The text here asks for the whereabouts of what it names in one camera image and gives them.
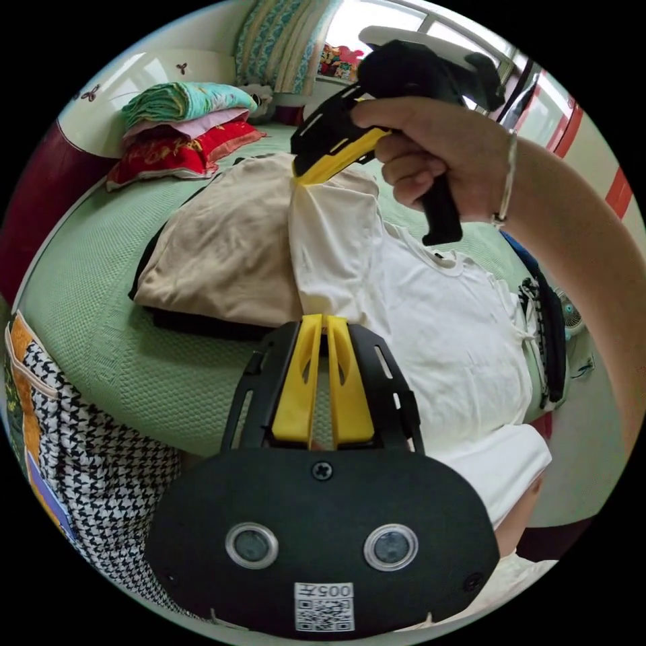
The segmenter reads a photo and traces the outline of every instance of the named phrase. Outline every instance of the camera lens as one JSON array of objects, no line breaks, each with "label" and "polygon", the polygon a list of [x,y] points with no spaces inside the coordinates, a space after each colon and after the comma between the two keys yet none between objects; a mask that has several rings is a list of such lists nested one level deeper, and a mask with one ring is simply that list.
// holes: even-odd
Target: camera lens
[{"label": "camera lens", "polygon": [[398,524],[383,525],[372,532],[363,546],[363,556],[370,567],[392,572],[406,567],[417,556],[415,533]]},{"label": "camera lens", "polygon": [[391,565],[403,561],[410,552],[410,545],[404,534],[388,532],[375,542],[375,556],[381,563]]},{"label": "camera lens", "polygon": [[234,540],[234,548],[243,559],[251,563],[265,559],[269,553],[267,539],[257,530],[240,532]]},{"label": "camera lens", "polygon": [[225,548],[233,562],[248,569],[269,567],[278,558],[278,540],[269,529],[256,523],[232,527]]}]

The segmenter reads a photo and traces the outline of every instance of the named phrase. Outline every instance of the black garment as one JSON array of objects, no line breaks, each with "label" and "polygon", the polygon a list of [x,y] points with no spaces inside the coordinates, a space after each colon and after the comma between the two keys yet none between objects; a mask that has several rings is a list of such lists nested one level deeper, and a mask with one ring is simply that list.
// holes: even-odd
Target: black garment
[{"label": "black garment", "polygon": [[544,393],[541,408],[548,402],[557,404],[563,399],[565,392],[565,376],[567,372],[567,348],[565,344],[565,319],[561,299],[550,287],[536,259],[513,238],[503,233],[516,255],[522,260],[533,277],[521,285],[521,302],[527,312],[528,293],[536,305],[538,325],[541,337],[541,356],[547,380],[547,391]]}]

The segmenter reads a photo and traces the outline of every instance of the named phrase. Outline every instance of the electric fan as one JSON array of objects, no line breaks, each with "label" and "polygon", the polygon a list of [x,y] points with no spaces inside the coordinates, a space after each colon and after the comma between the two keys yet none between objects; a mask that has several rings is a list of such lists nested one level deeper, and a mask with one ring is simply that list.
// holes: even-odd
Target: electric fan
[{"label": "electric fan", "polygon": [[561,301],[561,307],[563,308],[565,340],[569,341],[573,336],[576,336],[585,329],[585,323],[583,323],[579,310],[574,306],[568,295],[560,289],[557,289],[556,293]]}]

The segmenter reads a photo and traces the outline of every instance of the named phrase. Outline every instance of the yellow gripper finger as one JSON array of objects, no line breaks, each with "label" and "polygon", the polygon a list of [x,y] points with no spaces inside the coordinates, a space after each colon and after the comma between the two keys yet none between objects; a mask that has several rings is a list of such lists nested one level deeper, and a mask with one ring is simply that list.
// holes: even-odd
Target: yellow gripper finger
[{"label": "yellow gripper finger", "polygon": [[327,317],[330,353],[330,404],[334,448],[370,442],[375,429],[350,339],[348,322]]},{"label": "yellow gripper finger", "polygon": [[390,131],[381,130],[381,128],[372,128],[360,139],[350,142],[341,150],[339,150],[340,147],[348,140],[343,139],[339,141],[330,150],[329,154],[323,155],[306,173],[298,176],[294,171],[296,183],[308,186],[327,182],[331,177],[334,177],[337,173],[340,173],[350,166],[350,164],[355,163],[358,159],[373,151],[377,142],[388,134],[390,134]]},{"label": "yellow gripper finger", "polygon": [[312,445],[322,329],[321,314],[303,317],[272,426],[278,442]]}]

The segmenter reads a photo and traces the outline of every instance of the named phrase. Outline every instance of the houndstooth fabric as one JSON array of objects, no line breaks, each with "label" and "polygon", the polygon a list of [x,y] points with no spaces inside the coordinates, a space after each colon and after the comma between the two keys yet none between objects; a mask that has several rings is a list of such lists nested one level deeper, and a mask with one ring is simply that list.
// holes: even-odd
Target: houndstooth fabric
[{"label": "houndstooth fabric", "polygon": [[71,542],[109,580],[187,615],[168,597],[144,557],[157,502],[180,475],[178,451],[87,403],[37,343],[30,343],[24,364],[59,393],[52,399],[32,387],[42,429],[39,468],[67,510]]}]

